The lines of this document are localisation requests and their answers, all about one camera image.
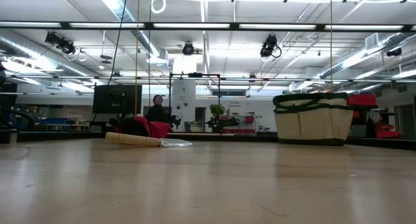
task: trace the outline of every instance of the black monitor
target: black monitor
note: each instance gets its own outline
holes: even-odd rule
[[[100,114],[134,114],[135,100],[137,100],[137,113],[140,113],[142,104],[142,86],[135,85],[105,85],[96,86],[94,90],[93,113]]]

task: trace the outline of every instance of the potted plant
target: potted plant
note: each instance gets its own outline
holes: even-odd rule
[[[212,104],[209,106],[211,114],[211,120],[207,122],[208,126],[213,129],[213,133],[221,133],[224,128],[220,119],[226,109],[221,104]]]

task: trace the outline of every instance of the wooden floor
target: wooden floor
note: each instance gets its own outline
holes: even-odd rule
[[[0,223],[416,223],[416,153],[103,140],[0,149]]]

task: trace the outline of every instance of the wooden roller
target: wooden roller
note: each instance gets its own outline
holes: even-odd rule
[[[106,133],[105,141],[109,143],[124,143],[128,145],[136,145],[139,147],[158,147],[161,144],[160,139],[120,134],[115,132]]]

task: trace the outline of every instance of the ductwork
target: ductwork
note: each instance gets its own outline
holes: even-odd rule
[[[346,68],[352,67],[378,53],[385,53],[408,44],[410,38],[414,38],[413,33],[378,34],[378,43],[374,47],[362,45],[347,55],[342,56],[331,69],[331,64],[323,67],[322,72],[316,74],[313,79],[325,79]],[[313,81],[304,81],[292,84],[290,90],[301,90],[313,84]]]
[[[119,21],[122,20],[123,17],[123,9],[124,9],[124,0],[102,0],[104,4],[111,10],[111,12],[117,17]],[[123,22],[135,22],[135,18],[133,17],[130,8],[128,6],[125,7],[124,10],[124,18]],[[131,30],[130,33],[138,39],[138,42],[142,46],[144,50],[146,50],[151,56],[159,57],[160,55],[160,48],[153,45],[149,38],[144,34],[143,31],[136,31]]]
[[[61,55],[46,51],[42,46],[29,41],[27,38],[15,32],[0,29],[0,53],[6,56],[16,56],[35,60],[34,65],[45,70],[62,69],[65,75],[69,76],[96,76],[97,73],[84,68],[83,66],[71,62]]]

